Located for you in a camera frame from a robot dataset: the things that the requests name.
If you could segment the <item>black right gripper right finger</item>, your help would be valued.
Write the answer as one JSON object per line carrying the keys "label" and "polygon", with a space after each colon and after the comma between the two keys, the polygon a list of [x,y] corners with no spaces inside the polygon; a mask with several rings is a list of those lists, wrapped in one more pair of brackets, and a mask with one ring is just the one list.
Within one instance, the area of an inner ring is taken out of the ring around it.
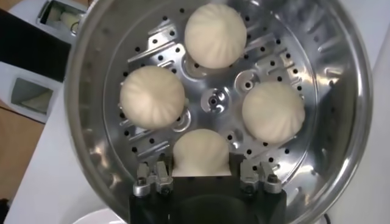
{"label": "black right gripper right finger", "polygon": [[229,166],[232,176],[238,177],[240,188],[249,195],[260,189],[269,194],[282,192],[282,182],[268,162],[255,165],[241,154],[229,154]]}

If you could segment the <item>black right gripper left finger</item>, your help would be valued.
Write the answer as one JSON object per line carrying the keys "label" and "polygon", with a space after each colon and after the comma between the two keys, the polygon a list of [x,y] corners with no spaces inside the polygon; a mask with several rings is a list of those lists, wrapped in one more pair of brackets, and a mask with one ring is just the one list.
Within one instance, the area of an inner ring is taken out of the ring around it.
{"label": "black right gripper left finger", "polygon": [[173,156],[162,153],[153,166],[146,162],[137,168],[137,178],[133,184],[133,195],[146,197],[153,191],[167,196],[173,191],[172,177]]}

